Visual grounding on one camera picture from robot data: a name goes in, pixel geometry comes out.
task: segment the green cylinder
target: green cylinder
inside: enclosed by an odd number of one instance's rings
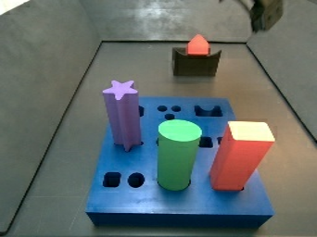
[[[185,120],[167,120],[157,126],[157,184],[167,190],[187,188],[201,130]]]

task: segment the blue shape sorter board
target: blue shape sorter board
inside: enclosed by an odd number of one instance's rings
[[[208,170],[226,123],[235,120],[223,98],[140,97],[141,142],[129,152],[102,141],[85,212],[93,225],[256,228],[274,210],[255,171],[239,192],[213,191]],[[184,119],[201,129],[191,183],[179,192],[157,185],[159,123]]]

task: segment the red triangular prism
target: red triangular prism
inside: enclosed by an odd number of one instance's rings
[[[187,55],[189,56],[208,55],[208,42],[200,34],[196,34],[187,44]]]

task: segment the purple block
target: purple block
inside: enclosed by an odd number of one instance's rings
[[[108,122],[114,144],[128,151],[132,145],[141,144],[139,94],[133,81],[110,81],[112,87],[102,91]]]

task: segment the gray wall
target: gray wall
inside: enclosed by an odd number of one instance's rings
[[[0,32],[0,233],[3,233],[100,38],[77,0],[30,0],[0,16]]]
[[[238,1],[80,0],[104,41],[246,42],[250,19]]]
[[[279,22],[247,46],[317,141],[317,5],[283,0]]]

